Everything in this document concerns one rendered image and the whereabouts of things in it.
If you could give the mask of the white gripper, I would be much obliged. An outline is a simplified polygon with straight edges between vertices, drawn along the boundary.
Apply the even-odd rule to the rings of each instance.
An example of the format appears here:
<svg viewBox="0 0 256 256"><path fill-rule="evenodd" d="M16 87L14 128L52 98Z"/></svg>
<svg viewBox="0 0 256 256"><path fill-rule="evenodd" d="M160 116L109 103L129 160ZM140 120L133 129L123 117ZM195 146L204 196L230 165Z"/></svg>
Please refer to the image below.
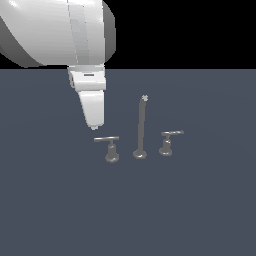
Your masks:
<svg viewBox="0 0 256 256"><path fill-rule="evenodd" d="M79 92L87 125L97 130L104 124L105 67L101 65L76 65L68 67L70 85Z"/></svg>

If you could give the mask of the grey faucet spout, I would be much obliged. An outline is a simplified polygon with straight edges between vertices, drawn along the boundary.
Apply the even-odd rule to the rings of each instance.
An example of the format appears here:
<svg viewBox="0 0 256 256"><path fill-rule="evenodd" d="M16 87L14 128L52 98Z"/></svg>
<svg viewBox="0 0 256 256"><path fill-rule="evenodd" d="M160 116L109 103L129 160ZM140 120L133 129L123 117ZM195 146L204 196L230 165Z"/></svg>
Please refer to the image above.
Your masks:
<svg viewBox="0 0 256 256"><path fill-rule="evenodd" d="M147 95L142 95L139 102L139 123L138 123L138 149L133 152L136 159L145 159L147 154L143 150L145 108L148 101Z"/></svg>

